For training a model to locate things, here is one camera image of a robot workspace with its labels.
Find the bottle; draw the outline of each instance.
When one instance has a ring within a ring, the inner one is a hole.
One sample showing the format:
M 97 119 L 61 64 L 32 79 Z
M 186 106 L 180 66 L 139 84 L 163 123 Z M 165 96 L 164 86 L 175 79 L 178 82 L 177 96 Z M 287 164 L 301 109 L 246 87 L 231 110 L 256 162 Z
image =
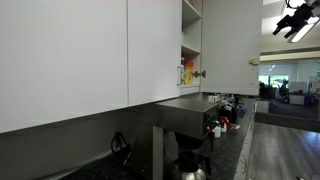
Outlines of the bottle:
M 227 125 L 224 122 L 222 122 L 221 132 L 227 132 Z
M 193 62 L 190 62 L 190 61 L 185 62 L 184 67 L 185 67 L 184 83 L 185 84 L 192 84 Z
M 220 125 L 216 126 L 212 131 L 214 132 L 214 137 L 215 138 L 220 138 L 220 136 L 221 136 L 221 127 L 220 127 Z
M 230 124 L 230 122 L 229 122 L 227 117 L 221 116 L 220 117 L 220 121 L 224 123 L 223 130 L 224 130 L 224 128 L 226 129 L 226 131 L 231 131 L 232 130 L 231 124 Z

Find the cabinet knob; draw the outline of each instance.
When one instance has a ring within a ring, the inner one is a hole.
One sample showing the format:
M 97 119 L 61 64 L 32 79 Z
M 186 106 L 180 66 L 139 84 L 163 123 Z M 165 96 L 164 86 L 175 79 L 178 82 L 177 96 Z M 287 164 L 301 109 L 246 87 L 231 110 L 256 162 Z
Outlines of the cabinet knob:
M 206 71 L 202 71 L 202 73 L 199 73 L 198 71 L 196 71 L 196 72 L 193 73 L 193 76 L 195 78 L 198 78 L 199 76 L 202 76 L 203 78 L 205 78 L 206 77 Z

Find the red object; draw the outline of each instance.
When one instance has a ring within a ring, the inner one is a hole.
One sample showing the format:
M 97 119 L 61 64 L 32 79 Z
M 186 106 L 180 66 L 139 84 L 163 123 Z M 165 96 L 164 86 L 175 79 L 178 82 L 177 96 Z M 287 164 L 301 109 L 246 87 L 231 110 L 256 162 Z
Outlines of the red object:
M 211 132 L 210 126 L 207 126 L 206 130 L 207 130 L 207 133 L 208 133 L 208 132 Z
M 220 121 L 226 123 L 227 131 L 231 131 L 232 130 L 231 124 L 230 124 L 229 119 L 227 117 L 221 116 L 220 117 Z
M 191 66 L 191 67 L 193 67 L 193 62 L 186 61 L 186 62 L 184 63 L 184 65 L 185 65 L 185 66 Z

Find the ceiling light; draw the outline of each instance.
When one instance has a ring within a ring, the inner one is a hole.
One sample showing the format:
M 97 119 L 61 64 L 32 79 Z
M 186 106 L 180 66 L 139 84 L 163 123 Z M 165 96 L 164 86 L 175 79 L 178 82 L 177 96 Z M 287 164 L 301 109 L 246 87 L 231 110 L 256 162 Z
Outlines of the ceiling light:
M 308 24 L 314 24 L 319 21 L 319 17 L 311 17 L 308 19 Z
M 292 39 L 291 38 L 289 39 L 289 42 L 295 43 L 300 41 L 300 39 L 303 38 L 303 36 L 305 36 L 314 25 L 315 24 L 305 25 L 298 33 L 292 36 L 293 37 Z

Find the open cabinet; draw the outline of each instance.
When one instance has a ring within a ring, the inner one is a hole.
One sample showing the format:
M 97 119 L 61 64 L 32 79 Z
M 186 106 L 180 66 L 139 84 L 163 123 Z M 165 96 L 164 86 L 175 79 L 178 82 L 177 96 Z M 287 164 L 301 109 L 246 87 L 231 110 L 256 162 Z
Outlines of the open cabinet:
M 257 95 L 262 0 L 183 0 L 181 56 L 193 63 L 191 84 L 180 94 Z
M 262 0 L 203 0 L 202 92 L 258 95 Z
M 202 0 L 182 0 L 181 65 L 192 63 L 193 73 L 200 72 L 201 63 Z M 180 95 L 199 92 L 200 78 L 187 83 L 182 77 Z

